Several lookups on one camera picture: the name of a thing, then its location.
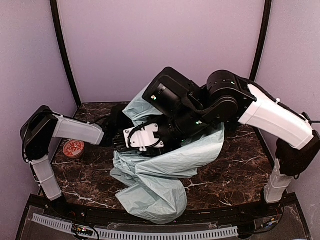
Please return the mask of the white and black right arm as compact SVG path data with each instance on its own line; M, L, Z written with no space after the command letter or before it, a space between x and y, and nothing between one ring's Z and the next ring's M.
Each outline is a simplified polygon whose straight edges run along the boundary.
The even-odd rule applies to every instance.
M257 83L227 70L215 71L200 87L166 67L142 99L160 116L151 113L145 123L119 128L113 138L119 152L162 155L221 123L230 128L249 125L276 136L275 166L262 194L268 204L281 200L292 179L307 169L320 150L320 135L306 113L294 112Z

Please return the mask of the mint and black folding umbrella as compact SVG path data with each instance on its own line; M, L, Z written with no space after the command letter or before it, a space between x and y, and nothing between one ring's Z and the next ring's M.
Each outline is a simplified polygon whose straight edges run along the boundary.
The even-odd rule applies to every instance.
M127 186L116 193L116 198L128 213L138 203L150 206L163 202L175 212L179 207L186 209L187 194L180 180L197 175L198 168L214 162L224 139L225 126L221 123L188 138L181 148L153 158L114 151L110 175Z

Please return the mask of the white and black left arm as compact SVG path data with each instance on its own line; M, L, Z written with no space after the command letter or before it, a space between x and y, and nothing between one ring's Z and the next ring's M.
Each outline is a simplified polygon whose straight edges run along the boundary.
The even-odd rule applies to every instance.
M111 112L94 121L84 121L52 111L42 105L20 129L21 155L29 164L35 181L50 201L63 198L50 159L50 145L55 139L81 141L102 148L111 147L117 133L131 124L120 103Z

